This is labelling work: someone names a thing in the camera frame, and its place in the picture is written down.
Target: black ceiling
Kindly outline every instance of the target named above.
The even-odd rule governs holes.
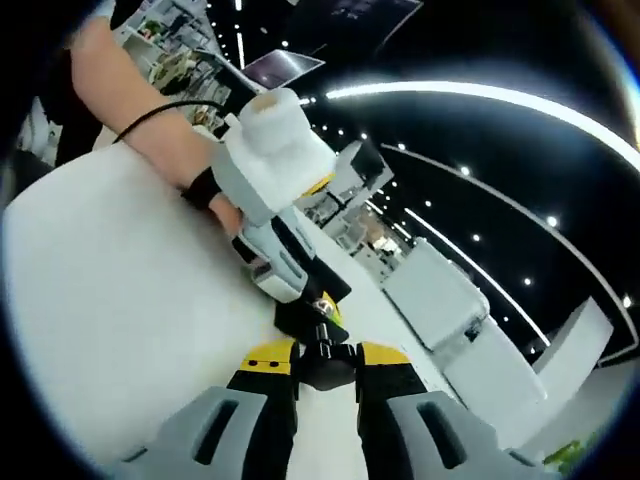
[[[236,31],[242,32],[247,64],[286,40],[294,13],[286,0],[244,0],[241,12],[233,0],[212,3],[209,16],[236,65]],[[632,142],[619,85],[594,53],[577,12],[572,2],[542,0],[425,2],[375,55],[372,48],[371,55],[355,57],[348,45],[331,45],[328,37],[329,45],[317,54],[327,64],[292,88],[319,99],[306,112],[335,150],[366,132],[377,145],[402,142],[456,169],[466,165],[475,178],[542,218],[557,216],[561,233],[615,291],[640,301],[640,178],[593,137],[544,114],[483,98],[433,93],[322,98],[336,86],[372,80],[473,81],[553,99]],[[289,49],[296,51],[295,43]],[[339,128],[344,135],[338,135]],[[390,201],[380,195],[372,199],[388,206],[384,221],[406,222],[412,235],[429,238],[457,260],[404,209],[418,213],[489,272],[544,332],[556,330],[593,296],[615,327],[605,353],[631,343],[622,316],[598,282],[549,234],[469,182],[401,153],[381,153],[398,183],[385,189]],[[475,233],[480,242],[472,240]],[[533,340],[535,333],[504,298],[472,269],[469,273],[514,342],[524,347]],[[534,280],[532,286],[523,284],[525,277]],[[640,307],[629,313],[640,323]],[[510,321],[501,321],[504,316]]]

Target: black wristband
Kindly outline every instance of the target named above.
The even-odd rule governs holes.
[[[207,167],[195,180],[189,188],[182,192],[182,198],[189,202],[198,210],[206,210],[209,203],[217,194],[222,192],[220,185],[213,176],[211,167]]]

